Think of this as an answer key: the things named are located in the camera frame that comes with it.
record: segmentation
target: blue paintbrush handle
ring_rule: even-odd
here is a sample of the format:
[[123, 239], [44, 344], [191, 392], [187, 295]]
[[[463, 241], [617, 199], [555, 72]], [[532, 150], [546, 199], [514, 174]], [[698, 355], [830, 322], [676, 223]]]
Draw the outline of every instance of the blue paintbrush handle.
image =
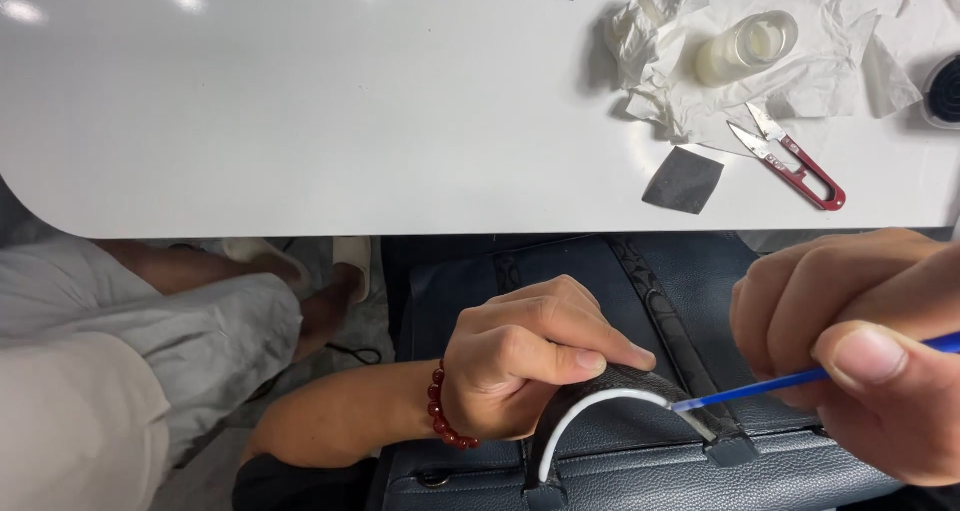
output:
[[[923, 343], [944, 353], [960, 353], [960, 331], [939, 338], [932, 338], [930, 340], [923, 341]], [[830, 377], [831, 376], [823, 368], [807, 370], [805, 372], [799, 372], [796, 374], [771, 379], [769, 381], [754, 383], [746, 387], [731, 389], [729, 391], [724, 391], [723, 393], [711, 394], [701, 398], [691, 398], [690, 400], [684, 400], [682, 402], [673, 404], [670, 406], [670, 409], [675, 412], [685, 412], [686, 410], [702, 408], [708, 404], [715, 404], [716, 402], [733, 400], [734, 398], [742, 398], [744, 396], [752, 396], [754, 394], [767, 393], [777, 389], [784, 389], [786, 387], [810, 383], [811, 381], [830, 379]]]

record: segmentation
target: person's leg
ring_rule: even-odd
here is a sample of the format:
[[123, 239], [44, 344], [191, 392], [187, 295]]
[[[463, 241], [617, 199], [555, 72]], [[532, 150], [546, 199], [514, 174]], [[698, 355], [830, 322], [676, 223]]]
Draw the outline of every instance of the person's leg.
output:
[[94, 244], [164, 296], [244, 274], [271, 272], [287, 283], [300, 277], [294, 265], [269, 253], [249, 263], [239, 263], [210, 252], [150, 247], [138, 241], [107, 240]]
[[333, 265], [330, 284], [300, 304], [303, 324], [294, 362], [318, 351], [333, 337], [351, 307], [351, 297], [363, 285], [363, 271], [347, 263]]

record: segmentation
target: navy leather bag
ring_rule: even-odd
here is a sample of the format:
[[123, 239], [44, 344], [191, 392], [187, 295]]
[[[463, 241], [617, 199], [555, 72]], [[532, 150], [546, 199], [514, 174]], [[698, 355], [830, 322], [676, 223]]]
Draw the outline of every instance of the navy leather bag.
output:
[[841, 449], [819, 419], [761, 395], [682, 419], [608, 389], [703, 395], [754, 382], [728, 322], [731, 288], [757, 256], [733, 233], [593, 235], [409, 273], [397, 359], [443, 356], [460, 311], [569, 274], [610, 324], [656, 354], [653, 373], [611, 367], [551, 401], [534, 437], [459, 451], [438, 440], [385, 449], [368, 508], [477, 510], [823, 510], [900, 484]]

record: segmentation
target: white slipper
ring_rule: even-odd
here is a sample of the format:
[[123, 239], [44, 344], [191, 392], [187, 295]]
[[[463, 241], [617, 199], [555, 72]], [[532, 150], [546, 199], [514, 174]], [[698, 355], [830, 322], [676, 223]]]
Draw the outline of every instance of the white slipper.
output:
[[370, 257], [371, 245], [370, 237], [334, 237], [333, 238], [333, 263], [346, 263], [363, 271], [363, 285], [357, 293], [350, 299], [351, 304], [356, 304], [367, 298], [370, 294]]
[[223, 253], [231, 260], [240, 263], [249, 263], [260, 254], [272, 254], [282, 258], [284, 261], [296, 267], [299, 278], [290, 282], [290, 289], [297, 296], [300, 296], [305, 290], [310, 288], [310, 271], [306, 265], [297, 260], [290, 254], [271, 245], [263, 237], [227, 237], [223, 239]]

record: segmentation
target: forearm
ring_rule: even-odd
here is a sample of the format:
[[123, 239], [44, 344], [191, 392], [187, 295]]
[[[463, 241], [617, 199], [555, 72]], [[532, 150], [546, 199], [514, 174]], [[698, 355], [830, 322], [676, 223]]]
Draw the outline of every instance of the forearm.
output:
[[243, 461], [271, 454], [304, 468], [345, 468], [390, 443], [437, 437], [426, 388], [437, 361], [331, 374], [267, 409]]

